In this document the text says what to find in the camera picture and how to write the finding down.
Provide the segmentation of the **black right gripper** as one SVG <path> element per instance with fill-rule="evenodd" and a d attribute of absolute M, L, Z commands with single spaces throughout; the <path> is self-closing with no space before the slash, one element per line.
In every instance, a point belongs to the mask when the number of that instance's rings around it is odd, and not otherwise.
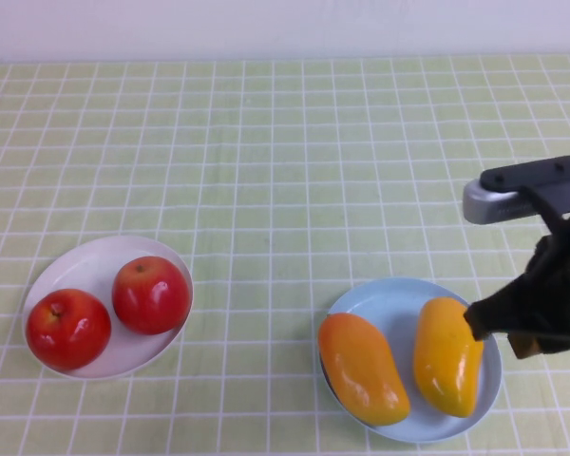
<path fill-rule="evenodd" d="M 543 236 L 519 277 L 465 312 L 475 339 L 507 333 L 517 359 L 570 351 L 570 218 Z"/>

